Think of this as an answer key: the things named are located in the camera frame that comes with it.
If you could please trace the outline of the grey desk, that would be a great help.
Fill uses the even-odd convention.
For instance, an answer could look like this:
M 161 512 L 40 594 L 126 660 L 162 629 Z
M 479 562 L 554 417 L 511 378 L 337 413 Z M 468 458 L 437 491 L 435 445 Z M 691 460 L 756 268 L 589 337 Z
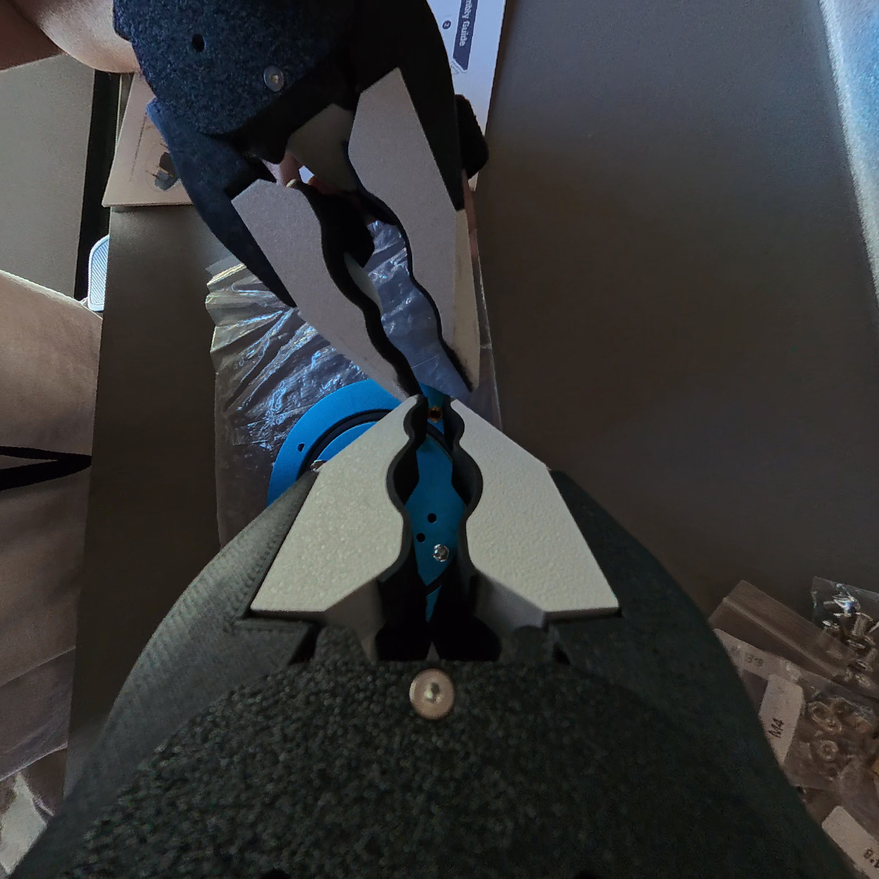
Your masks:
M 38 877 L 850 877 L 699 602 L 877 576 L 877 312 L 819 2 L 513 2 L 477 192 L 504 424 L 621 612 L 342 633 L 148 749 Z

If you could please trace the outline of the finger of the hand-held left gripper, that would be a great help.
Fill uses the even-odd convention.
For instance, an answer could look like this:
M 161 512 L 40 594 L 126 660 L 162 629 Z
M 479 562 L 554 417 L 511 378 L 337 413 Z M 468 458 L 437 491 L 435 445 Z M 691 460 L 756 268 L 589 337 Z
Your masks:
M 438 312 L 438 340 L 452 374 L 446 393 L 478 384 L 480 333 L 467 216 L 454 206 L 412 95 L 395 68 L 358 97 L 354 111 L 329 104 L 295 129 L 288 150 L 324 183 L 360 185 L 388 210 L 406 242 L 409 273 Z
M 300 316 L 398 399 L 420 393 L 412 368 L 390 343 L 368 277 L 346 253 L 327 216 L 329 200 L 305 186 L 252 183 L 232 205 L 267 257 Z

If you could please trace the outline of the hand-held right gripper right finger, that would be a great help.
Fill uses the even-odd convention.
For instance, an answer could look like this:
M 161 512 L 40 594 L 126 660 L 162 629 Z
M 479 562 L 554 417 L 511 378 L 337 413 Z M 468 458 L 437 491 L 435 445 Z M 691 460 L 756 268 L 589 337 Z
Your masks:
M 617 613 L 544 463 L 459 401 L 446 401 L 443 416 L 464 510 L 439 592 L 439 656 L 494 660 L 516 629 Z

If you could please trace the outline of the blue turntable bearing assembly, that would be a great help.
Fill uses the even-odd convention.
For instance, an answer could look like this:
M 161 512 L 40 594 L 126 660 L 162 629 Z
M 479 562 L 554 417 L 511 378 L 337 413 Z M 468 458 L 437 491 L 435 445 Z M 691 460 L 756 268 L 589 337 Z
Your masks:
M 435 628 L 432 619 L 437 604 L 441 605 L 440 618 L 470 613 L 472 570 L 459 554 L 465 503 L 453 485 L 452 450 L 438 428 L 428 424 L 423 442 L 395 457 L 389 489 L 408 516 L 412 542 L 403 555 L 413 555 L 412 566 L 422 583 L 424 626 Z

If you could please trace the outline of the person's left forearm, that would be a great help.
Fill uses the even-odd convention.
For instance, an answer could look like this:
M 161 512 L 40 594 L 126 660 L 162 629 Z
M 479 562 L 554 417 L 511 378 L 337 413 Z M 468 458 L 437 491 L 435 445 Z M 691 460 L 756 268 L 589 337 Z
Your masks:
M 67 54 L 111 73 L 136 73 L 129 42 L 114 29 L 112 1 L 1 1 L 1 69 Z

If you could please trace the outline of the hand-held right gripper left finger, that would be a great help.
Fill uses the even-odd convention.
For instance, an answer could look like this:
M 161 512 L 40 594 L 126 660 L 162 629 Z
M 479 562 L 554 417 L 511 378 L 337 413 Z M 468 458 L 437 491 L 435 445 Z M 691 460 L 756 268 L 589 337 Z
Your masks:
M 317 472 L 257 591 L 258 616 L 351 629 L 370 658 L 422 660 L 431 636 L 406 503 L 427 400 L 412 396 Z

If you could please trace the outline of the assembly guide sheet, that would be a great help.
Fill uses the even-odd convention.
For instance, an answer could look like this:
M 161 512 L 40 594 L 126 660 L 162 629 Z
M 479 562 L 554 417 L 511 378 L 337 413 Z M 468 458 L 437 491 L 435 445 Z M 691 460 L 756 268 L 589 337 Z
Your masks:
M 467 98 L 486 129 L 499 53 L 504 1 L 430 1 L 453 75 L 455 91 Z M 135 75 L 123 103 L 119 137 L 104 207 L 185 206 L 191 200 L 170 151 L 146 114 L 154 94 Z

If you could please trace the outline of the clear plastic bag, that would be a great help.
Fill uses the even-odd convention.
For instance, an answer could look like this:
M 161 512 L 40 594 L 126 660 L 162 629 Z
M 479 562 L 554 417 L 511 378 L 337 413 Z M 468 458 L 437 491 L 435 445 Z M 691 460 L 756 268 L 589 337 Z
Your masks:
M 422 382 L 444 380 L 446 362 L 432 340 L 433 316 L 413 284 L 401 233 L 383 222 L 370 232 L 369 279 L 382 325 Z M 217 519 L 226 544 L 266 507 L 271 467 L 301 417 L 331 392 L 366 379 L 298 314 L 230 259 L 208 284 L 214 321 Z

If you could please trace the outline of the white mesh chair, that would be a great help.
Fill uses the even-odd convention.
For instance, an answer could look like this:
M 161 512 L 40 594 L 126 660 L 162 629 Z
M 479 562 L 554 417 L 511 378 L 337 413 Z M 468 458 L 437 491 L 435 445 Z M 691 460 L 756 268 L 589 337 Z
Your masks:
M 100 238 L 91 248 L 87 265 L 85 302 L 96 313 L 104 312 L 109 235 Z

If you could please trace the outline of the person's left hand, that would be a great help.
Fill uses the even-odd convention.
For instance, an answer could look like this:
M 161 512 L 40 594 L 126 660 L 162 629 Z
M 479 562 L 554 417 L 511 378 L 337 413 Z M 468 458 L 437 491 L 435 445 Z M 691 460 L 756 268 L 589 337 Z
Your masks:
M 276 181 L 283 186 L 289 186 L 297 183 L 310 184 L 317 186 L 318 180 L 314 174 L 305 168 L 292 152 L 287 150 L 281 162 L 273 166 L 274 177 Z

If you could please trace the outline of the pile of small hardware bags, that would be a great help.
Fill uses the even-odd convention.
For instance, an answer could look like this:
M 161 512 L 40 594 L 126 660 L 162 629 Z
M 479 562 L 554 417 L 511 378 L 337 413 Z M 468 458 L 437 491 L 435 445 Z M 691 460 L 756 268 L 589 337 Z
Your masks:
M 815 577 L 812 622 L 740 582 L 710 623 L 775 757 L 859 877 L 878 870 L 878 595 Z

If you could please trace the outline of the white foam tray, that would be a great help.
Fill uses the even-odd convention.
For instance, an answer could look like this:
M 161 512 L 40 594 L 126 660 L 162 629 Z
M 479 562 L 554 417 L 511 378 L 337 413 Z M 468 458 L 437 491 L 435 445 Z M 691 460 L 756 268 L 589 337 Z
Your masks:
M 863 237 L 878 284 L 878 3 L 822 1 Z

